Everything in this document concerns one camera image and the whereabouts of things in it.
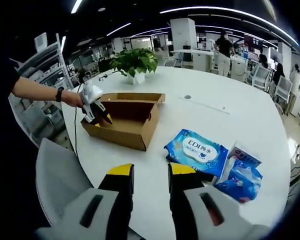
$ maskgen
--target wristwatch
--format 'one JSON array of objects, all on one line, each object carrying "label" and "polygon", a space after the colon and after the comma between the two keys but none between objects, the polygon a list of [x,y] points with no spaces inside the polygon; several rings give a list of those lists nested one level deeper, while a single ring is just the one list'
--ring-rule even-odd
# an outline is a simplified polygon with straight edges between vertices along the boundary
[{"label": "wristwatch", "polygon": [[58,92],[56,93],[55,95],[55,100],[60,103],[61,102],[61,94],[62,94],[62,91],[65,90],[65,88],[63,86],[59,87],[58,88]]}]

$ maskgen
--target white round table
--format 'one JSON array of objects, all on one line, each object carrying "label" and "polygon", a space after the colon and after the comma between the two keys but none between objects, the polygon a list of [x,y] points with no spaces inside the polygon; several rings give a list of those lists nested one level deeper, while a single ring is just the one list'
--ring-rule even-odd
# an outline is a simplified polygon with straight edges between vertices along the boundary
[{"label": "white round table", "polygon": [[133,163],[133,211],[129,226],[147,240],[175,239],[169,208],[167,150],[181,129],[189,129],[229,150],[236,141],[257,154],[263,175],[255,200],[239,205],[240,215],[252,224],[272,227],[281,217],[289,191],[290,155],[286,132],[270,96],[247,84],[223,76],[184,68],[158,67],[140,85],[126,83],[119,72],[93,84],[105,93],[165,93],[159,122],[146,152],[90,137],[78,109],[62,104],[69,138],[80,164],[95,188],[112,167]]}]

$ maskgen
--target white shelving unit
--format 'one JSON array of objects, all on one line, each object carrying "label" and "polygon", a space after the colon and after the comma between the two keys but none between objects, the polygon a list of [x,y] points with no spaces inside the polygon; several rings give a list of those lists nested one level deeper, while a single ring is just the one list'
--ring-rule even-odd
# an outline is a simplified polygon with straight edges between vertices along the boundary
[{"label": "white shelving unit", "polygon": [[[61,52],[59,34],[56,34],[56,42],[30,57],[17,71],[21,76],[31,77],[32,80],[42,85],[56,88],[64,86],[66,89],[73,88]],[[42,138],[51,137],[64,126],[62,111],[52,101],[30,102],[12,94],[9,101],[20,127],[37,146]]]}]

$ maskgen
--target human hand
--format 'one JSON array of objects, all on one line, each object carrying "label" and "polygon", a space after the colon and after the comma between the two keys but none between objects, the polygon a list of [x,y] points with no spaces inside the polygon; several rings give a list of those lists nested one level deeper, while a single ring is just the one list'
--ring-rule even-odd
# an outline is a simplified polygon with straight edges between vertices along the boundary
[{"label": "human hand", "polygon": [[71,107],[82,108],[84,105],[79,93],[71,92],[67,90],[62,91],[61,100],[62,102],[68,104]]}]

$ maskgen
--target tissue package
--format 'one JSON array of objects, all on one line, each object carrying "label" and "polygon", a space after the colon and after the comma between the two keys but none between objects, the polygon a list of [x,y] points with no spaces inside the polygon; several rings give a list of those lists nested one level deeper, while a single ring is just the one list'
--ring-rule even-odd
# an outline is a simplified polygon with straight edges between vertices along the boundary
[{"label": "tissue package", "polygon": [[218,178],[222,175],[228,154],[224,146],[186,129],[182,129],[164,148],[168,151],[168,161]]},{"label": "tissue package", "polygon": [[256,198],[262,177],[256,168],[232,156],[214,187],[240,203],[246,203]]}]

